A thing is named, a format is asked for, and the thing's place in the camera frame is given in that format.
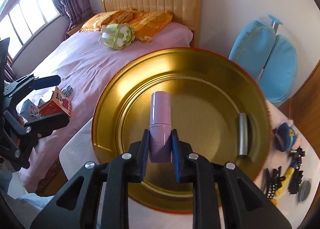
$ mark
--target window frame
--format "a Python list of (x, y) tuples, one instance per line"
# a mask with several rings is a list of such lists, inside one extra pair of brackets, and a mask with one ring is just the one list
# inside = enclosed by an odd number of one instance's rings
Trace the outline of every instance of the window frame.
[(5, 6), (3, 12), (1, 13), (1, 17), (0, 17), (0, 21), (1, 21), (6, 15), (8, 15), (8, 17), (9, 17), (9, 19), (10, 19), (10, 23), (11, 23), (13, 29), (14, 29), (14, 32), (15, 32), (15, 34), (17, 35), (17, 37), (18, 37), (18, 39), (19, 39), (19, 41), (20, 41), (20, 43), (21, 43), (21, 45), (22, 45), (21, 49), (17, 52), (17, 54), (16, 54), (14, 57), (12, 57), (12, 56), (9, 54), (9, 57), (10, 57), (10, 59), (11, 59), (11, 61), (12, 61), (12, 64), (15, 62), (15, 60), (17, 60), (17, 58), (21, 55), (21, 53), (24, 51), (24, 49), (39, 35), (39, 33), (41, 33), (47, 26), (49, 26), (51, 23), (53, 23), (53, 22), (56, 21), (59, 17), (61, 17), (60, 13), (59, 13), (58, 10), (55, 8), (55, 10), (56, 10), (56, 12), (57, 12), (57, 15), (56, 15), (54, 18), (52, 18), (50, 21), (47, 21), (46, 18), (45, 18), (45, 16), (44, 16), (44, 14), (43, 14), (43, 12), (42, 12), (42, 10), (41, 10), (41, 8), (40, 8), (40, 6), (39, 6), (38, 0), (36, 0), (37, 7), (38, 7), (38, 9), (39, 9), (40, 12), (41, 12), (42, 18), (43, 18), (43, 20), (44, 20), (44, 24), (43, 24), (36, 32), (32, 33), (32, 31), (31, 31), (31, 29), (29, 28), (29, 25), (28, 25), (26, 19), (24, 18), (24, 15), (22, 14), (25, 22), (27, 23), (28, 29), (29, 29), (29, 31), (30, 31), (30, 33), (31, 33), (30, 38), (29, 38), (25, 43), (23, 43), (22, 40), (21, 40), (21, 38), (20, 38), (20, 36), (18, 35), (18, 32), (17, 32), (16, 28), (14, 27), (14, 24), (12, 23), (12, 19), (11, 19), (11, 16), (10, 16), (10, 11), (11, 11), (17, 4), (20, 6), (20, 4), (19, 4), (20, 1), (21, 1), (21, 0), (9, 0), (9, 2), (8, 2), (7, 5)]

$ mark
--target tray rim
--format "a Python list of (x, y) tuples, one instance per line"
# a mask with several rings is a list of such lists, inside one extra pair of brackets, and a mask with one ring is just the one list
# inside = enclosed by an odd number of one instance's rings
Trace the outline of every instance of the tray rim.
[[(140, 57), (137, 57), (136, 59), (130, 61), (129, 63), (127, 63), (124, 67), (122, 67), (112, 78), (111, 80), (107, 83), (107, 85), (105, 86), (105, 88), (103, 89), (102, 93), (100, 94), (99, 96), (99, 99), (97, 101), (97, 104), (96, 104), (96, 107), (94, 109), (94, 113), (93, 113), (93, 117), (92, 117), (92, 127), (91, 127), (91, 143), (92, 143), (92, 146), (94, 146), (94, 138), (95, 138), (95, 135), (96, 132), (94, 132), (95, 130), (97, 130), (97, 121), (94, 121), (96, 119), (96, 115), (98, 114), (98, 111), (99, 111), (99, 102), (100, 100), (102, 99), (102, 95), (105, 94), (106, 91), (110, 90), (113, 83), (116, 82), (121, 76), (123, 73), (125, 73), (125, 71), (129, 70), (130, 68), (134, 67), (136, 64), (138, 64), (140, 61), (143, 61), (143, 60), (146, 60), (148, 59), (149, 57), (153, 57), (153, 53), (155, 52), (160, 52), (160, 51), (168, 51), (168, 50), (174, 50), (174, 49), (193, 49), (193, 50), (200, 50), (200, 51), (205, 51), (205, 52), (210, 52), (214, 55), (218, 55), (220, 58), (223, 58), (223, 60), (227, 60), (229, 62), (231, 62), (234, 67), (238, 68), (244, 75), (246, 75), (247, 77), (249, 77), (255, 84), (255, 86), (257, 87), (260, 95), (262, 96), (262, 98), (264, 99), (264, 103), (265, 103), (265, 106), (266, 106), (266, 109), (267, 109), (267, 113), (268, 113), (268, 118), (269, 118), (269, 129), (270, 129), (270, 145), (269, 145), (269, 149), (268, 149), (268, 153), (267, 153), (267, 157), (263, 163), (263, 165), (261, 166), (259, 172), (257, 173), (257, 175), (255, 176), (255, 179), (254, 181), (258, 178), (258, 176), (260, 175), (261, 171), (263, 170), (263, 167), (265, 166), (266, 162), (268, 161), (269, 157), (270, 157), (270, 152), (271, 152), (271, 148), (272, 148), (272, 145), (273, 145), (273, 132), (272, 132), (272, 120), (271, 120), (271, 113), (270, 113), (270, 109), (269, 109), (269, 106), (268, 106), (268, 103), (267, 103), (267, 100), (262, 92), (262, 90), (260, 89), (258, 83), (255, 81), (255, 79), (253, 79), (253, 77), (247, 73), (240, 65), (236, 64), (234, 61), (228, 59), (227, 57), (225, 56), (222, 56), (216, 52), (212, 52), (212, 51), (209, 51), (209, 50), (206, 50), (206, 49), (201, 49), (201, 48), (196, 48), (196, 47), (172, 47), (172, 48), (165, 48), (165, 49), (159, 49), (159, 50), (156, 50), (156, 51), (153, 51), (153, 52), (149, 52), (149, 53), (146, 53)], [(164, 213), (169, 213), (169, 214), (192, 214), (192, 212), (183, 212), (183, 211), (168, 211), (168, 210), (165, 210), (165, 209), (161, 209), (161, 208), (156, 208), (154, 206), (147, 206), (145, 205), (142, 201), (139, 201), (137, 200), (136, 198), (133, 198), (131, 197), (130, 195), (128, 196), (130, 197), (132, 200), (136, 201), (137, 203), (139, 204), (142, 204), (143, 206), (145, 206), (146, 208), (150, 208), (150, 209), (153, 209), (153, 210), (157, 210), (157, 211), (160, 211), (160, 212), (164, 212)]]

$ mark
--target gold tray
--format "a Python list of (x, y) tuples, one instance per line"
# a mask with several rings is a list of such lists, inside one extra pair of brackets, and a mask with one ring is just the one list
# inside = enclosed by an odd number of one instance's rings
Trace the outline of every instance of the gold tray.
[[(151, 94), (171, 95), (172, 128), (181, 141), (218, 164), (236, 163), (254, 180), (271, 146), (265, 99), (255, 81), (218, 54), (172, 48), (142, 56), (120, 70), (104, 89), (92, 123), (100, 163), (126, 152), (149, 127)], [(238, 114), (249, 118), (249, 157), (237, 157)], [(177, 184), (173, 164), (148, 163), (143, 183), (129, 184), (129, 196), (166, 212), (192, 212), (192, 184)]]

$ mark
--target pink tube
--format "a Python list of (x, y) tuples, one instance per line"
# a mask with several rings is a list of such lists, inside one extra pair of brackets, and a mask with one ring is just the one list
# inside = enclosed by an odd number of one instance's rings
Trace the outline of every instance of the pink tube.
[(151, 95), (149, 160), (152, 163), (171, 162), (170, 94), (157, 91)]

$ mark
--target tabletop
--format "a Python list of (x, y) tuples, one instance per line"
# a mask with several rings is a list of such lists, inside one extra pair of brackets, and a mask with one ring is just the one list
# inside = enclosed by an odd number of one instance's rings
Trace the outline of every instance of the tabletop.
[[(272, 128), (278, 127), (283, 121), (287, 120), (273, 104), (267, 102), (270, 110)], [(60, 152), (60, 163), (67, 176), (70, 179), (86, 162), (94, 161), (99, 163), (91, 143), (91, 126), (92, 119), (84, 125), (78, 133), (63, 147)], [(293, 229), (296, 229), (303, 221), (307, 214), (313, 198), (315, 197), (320, 181), (320, 160), (310, 146), (305, 137), (294, 126), (294, 131), (301, 135), (301, 147), (306, 153), (302, 159), (301, 170), (303, 170), (303, 179), (311, 180), (312, 186), (308, 198), (303, 202), (298, 202), (297, 195), (290, 195), (288, 190), (285, 189), (280, 197), (277, 198), (278, 208), (282, 214), (289, 220)], [(282, 173), (289, 167), (291, 158), (288, 153), (280, 152), (272, 147), (269, 157), (262, 170), (268, 168), (269, 170), (282, 166)], [(254, 181), (255, 184), (261, 189), (263, 188), (263, 172), (259, 174)], [(145, 207), (132, 199), (128, 200), (129, 206), (129, 225), (131, 229), (171, 229), (176, 227), (177, 223), (179, 228), (192, 228), (192, 215), (177, 215), (159, 212), (148, 207)], [(222, 218), (222, 208), (219, 209), (220, 217)], [(221, 228), (224, 228), (223, 219), (221, 220)]]

